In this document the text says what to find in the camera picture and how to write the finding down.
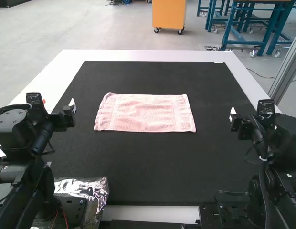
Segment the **pink towel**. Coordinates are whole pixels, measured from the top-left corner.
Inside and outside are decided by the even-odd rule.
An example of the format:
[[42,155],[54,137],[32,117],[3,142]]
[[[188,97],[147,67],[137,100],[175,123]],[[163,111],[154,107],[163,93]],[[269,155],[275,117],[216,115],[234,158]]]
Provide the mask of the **pink towel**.
[[187,95],[107,93],[94,130],[196,132]]

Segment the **orange cabinet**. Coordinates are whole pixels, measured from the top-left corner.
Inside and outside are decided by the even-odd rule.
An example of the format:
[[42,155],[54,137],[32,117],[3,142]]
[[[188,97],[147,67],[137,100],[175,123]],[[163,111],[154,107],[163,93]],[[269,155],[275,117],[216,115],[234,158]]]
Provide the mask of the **orange cabinet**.
[[187,0],[153,0],[152,26],[155,32],[160,28],[183,31],[186,17]]

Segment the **black foam mat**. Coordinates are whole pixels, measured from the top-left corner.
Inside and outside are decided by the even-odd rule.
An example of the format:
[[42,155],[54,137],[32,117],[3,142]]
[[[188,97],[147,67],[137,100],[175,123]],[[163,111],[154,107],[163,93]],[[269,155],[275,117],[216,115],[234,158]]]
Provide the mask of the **black foam mat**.
[[[104,95],[187,94],[197,132],[93,130]],[[255,112],[224,63],[84,62],[55,110],[71,98],[77,125],[55,133],[48,156],[56,177],[107,176],[109,204],[197,205],[217,190],[247,191],[257,167],[243,160],[250,142],[230,132],[232,106]]]

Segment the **gray floor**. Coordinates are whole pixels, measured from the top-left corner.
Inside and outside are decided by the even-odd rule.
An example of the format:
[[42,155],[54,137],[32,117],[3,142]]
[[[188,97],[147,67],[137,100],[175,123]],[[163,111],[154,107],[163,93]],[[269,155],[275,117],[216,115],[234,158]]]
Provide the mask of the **gray floor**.
[[[196,17],[197,0],[189,0],[186,30],[153,32],[151,4],[105,6],[105,0],[33,0],[9,9],[0,8],[0,107],[9,103],[62,49],[204,50],[220,45],[218,34],[204,29],[206,18]],[[296,10],[285,26],[296,34]],[[263,31],[246,34],[262,38]],[[284,58],[251,58],[248,51],[234,51],[243,64],[262,76],[275,76]],[[266,90],[272,79],[253,73]],[[296,116],[296,82],[280,104],[283,112]]]

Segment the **crumpled foil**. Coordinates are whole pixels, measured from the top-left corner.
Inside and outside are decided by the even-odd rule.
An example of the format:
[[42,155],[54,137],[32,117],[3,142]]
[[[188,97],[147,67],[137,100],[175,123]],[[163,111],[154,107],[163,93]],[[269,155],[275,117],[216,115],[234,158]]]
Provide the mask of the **crumpled foil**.
[[[102,218],[103,207],[106,205],[109,195],[107,178],[55,178],[54,184],[54,194],[56,196],[83,197],[87,200],[82,224],[76,229],[97,229]],[[39,226],[33,225],[31,227],[31,229],[45,228],[50,228],[49,223]]]

